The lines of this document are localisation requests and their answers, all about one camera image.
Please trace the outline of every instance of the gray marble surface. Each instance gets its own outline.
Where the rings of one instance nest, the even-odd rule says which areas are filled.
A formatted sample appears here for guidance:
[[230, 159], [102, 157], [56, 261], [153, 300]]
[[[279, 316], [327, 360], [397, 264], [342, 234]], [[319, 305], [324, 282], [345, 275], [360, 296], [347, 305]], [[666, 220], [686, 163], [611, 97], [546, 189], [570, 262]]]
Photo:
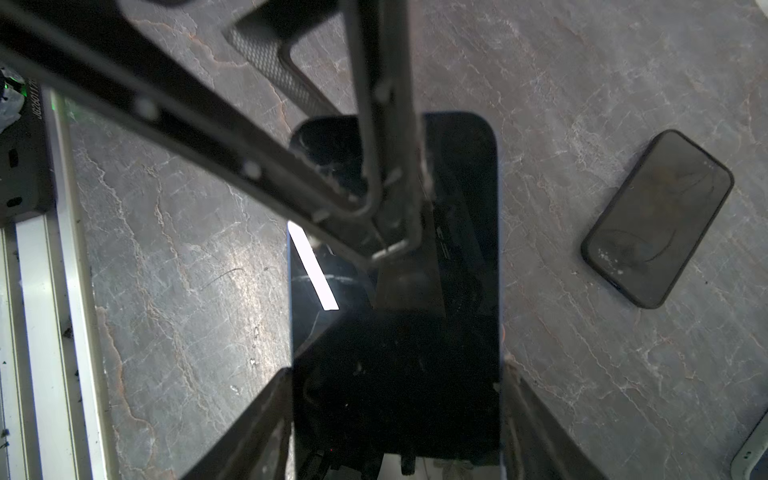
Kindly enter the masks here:
[[[220, 33], [251, 3], [123, 6], [276, 138], [302, 120]], [[414, 0], [412, 23], [419, 107], [498, 136], [507, 353], [609, 477], [726, 478], [768, 409], [768, 18], [752, 0]], [[338, 22], [296, 59], [354, 111]], [[284, 222], [76, 104], [70, 119], [121, 476], [179, 478], [289, 363]], [[665, 305], [639, 310], [578, 245], [669, 127], [736, 187]]]

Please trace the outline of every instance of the white metal bar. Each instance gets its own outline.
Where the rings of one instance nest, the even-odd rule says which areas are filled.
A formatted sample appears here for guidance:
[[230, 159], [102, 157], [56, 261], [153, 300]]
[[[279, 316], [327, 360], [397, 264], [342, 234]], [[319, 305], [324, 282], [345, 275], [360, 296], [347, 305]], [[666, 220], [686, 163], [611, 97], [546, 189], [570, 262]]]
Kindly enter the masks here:
[[74, 348], [80, 372], [91, 470], [94, 480], [111, 480], [118, 478], [117, 453], [109, 414], [107, 381], [102, 364], [88, 252], [80, 224], [82, 209], [78, 198], [78, 185], [74, 179], [66, 106], [64, 98], [54, 91], [46, 91], [45, 98], [46, 128], [56, 179], [56, 210], [61, 251]]
[[90, 480], [55, 212], [16, 224], [38, 443], [45, 480]]
[[6, 437], [0, 458], [12, 480], [41, 477], [22, 286], [13, 227], [0, 230], [0, 404]]

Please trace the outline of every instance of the phone case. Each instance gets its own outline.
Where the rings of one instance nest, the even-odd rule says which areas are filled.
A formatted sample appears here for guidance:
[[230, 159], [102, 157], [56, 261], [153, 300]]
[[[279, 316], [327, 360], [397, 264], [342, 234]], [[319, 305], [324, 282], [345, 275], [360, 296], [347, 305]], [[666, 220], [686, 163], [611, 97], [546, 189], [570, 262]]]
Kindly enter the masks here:
[[[632, 184], [632, 180], [635, 178], [635, 175], [640, 170], [640, 168], [645, 163], [646, 159], [648, 158], [649, 154], [654, 150], [656, 145], [658, 144], [659, 140], [664, 137], [664, 135], [668, 134], [676, 134], [680, 135], [685, 141], [687, 141], [689, 144], [694, 146], [696, 149], [698, 149], [702, 154], [704, 154], [708, 159], [710, 159], [712, 162], [714, 162], [719, 168], [722, 168], [727, 174], [730, 179], [730, 185], [726, 191], [726, 193], [723, 195], [723, 199], [718, 204], [716, 210], [712, 214], [712, 217], [707, 222], [707, 225], [702, 229], [701, 235], [698, 237], [698, 240], [694, 244], [693, 248], [691, 249], [690, 253], [688, 254], [685, 261], [680, 266], [680, 269], [675, 274], [674, 278], [670, 282], [669, 288], [662, 296], [661, 300], [658, 304], [649, 305], [644, 303], [642, 300], [638, 299], [632, 292], [626, 290], [623, 288], [618, 281], [616, 281], [613, 276], [604, 270], [599, 264], [597, 264], [589, 255], [588, 247], [590, 245], [590, 242], [592, 241], [595, 233], [599, 230], [602, 223], [605, 221], [605, 219], [608, 217], [608, 215], [611, 214], [611, 211], [613, 210], [616, 202], [618, 199], [621, 198], [622, 194], [629, 188], [629, 186]], [[641, 156], [640, 160], [637, 162], [637, 164], [633, 167], [632, 171], [627, 176], [627, 179], [624, 181], [624, 183], [621, 185], [621, 188], [619, 188], [619, 191], [614, 195], [614, 197], [611, 199], [611, 202], [608, 204], [608, 206], [605, 208], [603, 213], [598, 218], [598, 221], [595, 222], [594, 226], [591, 228], [589, 233], [587, 234], [586, 238], [584, 238], [584, 241], [581, 243], [581, 256], [584, 258], [584, 261], [587, 262], [589, 266], [592, 267], [593, 270], [598, 272], [603, 278], [605, 278], [611, 285], [613, 285], [619, 292], [621, 292], [622, 295], [626, 296], [633, 304], [636, 306], [639, 306], [640, 308], [645, 309], [656, 309], [664, 304], [664, 301], [669, 296], [670, 292], [675, 286], [675, 283], [677, 283], [677, 280], [680, 278], [680, 275], [685, 270], [686, 265], [690, 261], [690, 258], [693, 256], [693, 254], [696, 252], [696, 249], [699, 247], [699, 244], [701, 243], [701, 240], [704, 238], [704, 235], [707, 234], [707, 231], [709, 230], [710, 226], [712, 225], [712, 222], [714, 221], [715, 217], [717, 217], [717, 214], [720, 212], [720, 208], [722, 208], [723, 204], [725, 203], [725, 200], [728, 198], [728, 195], [730, 195], [731, 190], [733, 189], [733, 185], [735, 183], [735, 180], [733, 178], [733, 173], [731, 173], [728, 168], [723, 165], [719, 160], [717, 160], [715, 157], [707, 153], [702, 147], [695, 144], [690, 138], [688, 138], [683, 133], [677, 131], [677, 130], [665, 130], [658, 134], [654, 139], [649, 143], [648, 147], [645, 149], [645, 152]]]

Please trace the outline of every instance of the black phone case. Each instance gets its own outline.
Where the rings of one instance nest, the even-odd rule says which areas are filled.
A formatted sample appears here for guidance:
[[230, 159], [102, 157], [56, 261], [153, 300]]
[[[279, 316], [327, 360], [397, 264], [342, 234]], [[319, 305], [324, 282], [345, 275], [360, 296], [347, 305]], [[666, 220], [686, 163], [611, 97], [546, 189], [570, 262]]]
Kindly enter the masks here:
[[[632, 180], [634, 179], [637, 172], [640, 170], [640, 168], [645, 163], [646, 159], [648, 158], [648, 155], [654, 150], [656, 147], [658, 141], [666, 134], [677, 134], [680, 135], [685, 141], [687, 141], [689, 144], [693, 145], [696, 149], [698, 149], [704, 156], [709, 158], [712, 162], [714, 162], [719, 168], [722, 168], [726, 173], [728, 173], [728, 177], [730, 178], [730, 186], [728, 187], [728, 190], [723, 195], [723, 199], [720, 201], [720, 204], [717, 206], [717, 209], [712, 214], [712, 217], [707, 222], [707, 225], [701, 230], [701, 234], [699, 235], [698, 240], [694, 244], [694, 247], [691, 249], [690, 253], [688, 254], [688, 257], [686, 257], [683, 264], [680, 266], [680, 269], [675, 274], [674, 278], [670, 282], [669, 287], [667, 288], [667, 291], [664, 293], [664, 295], [661, 297], [661, 300], [656, 305], [648, 305], [646, 303], [643, 303], [641, 300], [639, 300], [631, 291], [623, 288], [616, 279], [613, 278], [612, 275], [609, 274], [609, 272], [605, 271], [602, 267], [600, 267], [596, 262], [593, 261], [593, 259], [589, 255], [589, 244], [594, 236], [594, 234], [599, 230], [600, 226], [604, 222], [604, 220], [607, 218], [608, 215], [611, 214], [611, 211], [614, 208], [614, 205], [616, 204], [617, 200], [621, 198], [621, 195], [629, 188], [629, 186], [632, 184]], [[581, 242], [581, 257], [584, 259], [585, 262], [589, 266], [592, 267], [594, 271], [600, 274], [603, 278], [605, 278], [611, 285], [613, 285], [616, 290], [621, 292], [622, 295], [626, 296], [633, 304], [636, 306], [639, 306], [640, 308], [645, 309], [656, 309], [659, 308], [664, 304], [664, 301], [667, 300], [667, 297], [669, 296], [670, 292], [675, 286], [675, 283], [677, 283], [677, 280], [680, 278], [680, 275], [685, 270], [685, 267], [688, 265], [688, 262], [690, 261], [690, 258], [696, 253], [696, 249], [699, 247], [699, 244], [701, 243], [701, 240], [704, 238], [704, 235], [707, 234], [707, 231], [710, 229], [710, 225], [712, 225], [712, 222], [714, 221], [715, 217], [717, 217], [717, 214], [720, 212], [720, 208], [723, 207], [723, 204], [725, 203], [725, 200], [730, 195], [730, 191], [733, 189], [733, 185], [735, 184], [735, 179], [733, 177], [733, 173], [725, 166], [722, 162], [717, 160], [715, 157], [713, 157], [711, 154], [709, 154], [707, 151], [705, 151], [702, 147], [694, 143], [690, 138], [688, 138], [685, 134], [678, 130], [669, 129], [661, 132], [658, 134], [650, 143], [648, 144], [648, 147], [645, 149], [645, 152], [643, 152], [643, 155], [641, 156], [640, 160], [637, 161], [637, 164], [632, 168], [632, 171], [629, 173], [629, 176], [627, 176], [627, 179], [624, 181], [624, 183], [621, 185], [621, 188], [619, 188], [619, 191], [614, 195], [613, 198], [611, 198], [611, 202], [608, 204], [608, 206], [603, 210], [603, 213], [598, 218], [598, 221], [595, 222], [594, 226], [589, 230], [589, 233], [587, 233], [587, 236], [584, 238], [584, 241]]]

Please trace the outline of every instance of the black phone screen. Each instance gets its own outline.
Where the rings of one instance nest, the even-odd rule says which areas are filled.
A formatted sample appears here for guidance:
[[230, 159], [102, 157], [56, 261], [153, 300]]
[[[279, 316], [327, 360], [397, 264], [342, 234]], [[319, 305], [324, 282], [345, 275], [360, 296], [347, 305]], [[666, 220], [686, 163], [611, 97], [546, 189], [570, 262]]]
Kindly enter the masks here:
[[733, 187], [733, 175], [678, 131], [657, 135], [582, 244], [633, 303], [657, 308]]

